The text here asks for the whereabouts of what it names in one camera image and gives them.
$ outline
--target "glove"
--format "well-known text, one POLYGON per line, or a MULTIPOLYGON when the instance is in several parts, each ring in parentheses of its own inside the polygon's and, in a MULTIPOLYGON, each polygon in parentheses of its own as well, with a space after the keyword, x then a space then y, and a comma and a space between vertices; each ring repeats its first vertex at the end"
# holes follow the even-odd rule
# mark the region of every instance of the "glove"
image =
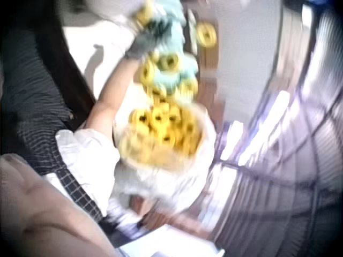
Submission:
POLYGON ((126 52, 127 58, 141 59, 171 36, 171 21, 151 21, 135 38, 130 49, 126 52))

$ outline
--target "hand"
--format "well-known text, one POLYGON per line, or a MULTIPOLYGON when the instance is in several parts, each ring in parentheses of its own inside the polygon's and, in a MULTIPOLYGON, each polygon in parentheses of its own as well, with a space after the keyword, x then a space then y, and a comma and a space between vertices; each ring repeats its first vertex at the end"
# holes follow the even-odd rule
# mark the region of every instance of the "hand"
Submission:
POLYGON ((171 36, 171 28, 172 22, 170 21, 151 21, 143 32, 137 35, 125 56, 141 59, 171 36))

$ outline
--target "plaid fabric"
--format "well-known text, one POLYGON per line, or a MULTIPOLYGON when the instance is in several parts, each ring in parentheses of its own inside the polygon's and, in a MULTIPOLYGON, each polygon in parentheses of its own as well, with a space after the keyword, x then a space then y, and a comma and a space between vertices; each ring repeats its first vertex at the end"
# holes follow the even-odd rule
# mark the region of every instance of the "plaid fabric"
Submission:
POLYGON ((2 61, 1 154, 19 154, 41 176, 56 173, 73 201, 98 222, 99 208, 58 151, 55 134, 68 128, 70 112, 39 56, 34 32, 3 37, 2 61))

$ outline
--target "white shirt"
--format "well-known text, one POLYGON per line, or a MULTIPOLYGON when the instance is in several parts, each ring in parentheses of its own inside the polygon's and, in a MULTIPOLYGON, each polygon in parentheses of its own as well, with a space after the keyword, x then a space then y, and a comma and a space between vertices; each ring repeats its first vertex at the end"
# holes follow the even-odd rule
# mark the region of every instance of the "white shirt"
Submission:
MULTIPOLYGON (((56 134, 56 141, 69 171, 106 216, 114 186, 114 169, 120 159, 113 142, 90 128, 75 133, 61 130, 56 134)), ((55 173, 45 175, 44 179, 70 199, 55 173)))

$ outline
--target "white cloth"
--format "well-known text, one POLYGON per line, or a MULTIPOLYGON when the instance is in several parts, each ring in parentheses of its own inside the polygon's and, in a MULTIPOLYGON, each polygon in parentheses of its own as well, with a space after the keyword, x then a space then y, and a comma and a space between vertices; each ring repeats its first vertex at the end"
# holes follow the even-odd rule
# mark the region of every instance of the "white cloth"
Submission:
MULTIPOLYGON (((69 171, 106 216, 114 186, 114 169, 120 158, 118 150, 105 135, 89 128, 75 133, 61 130, 56 134, 56 141, 69 171)), ((70 199, 56 174, 48 174, 44 179, 70 199)))

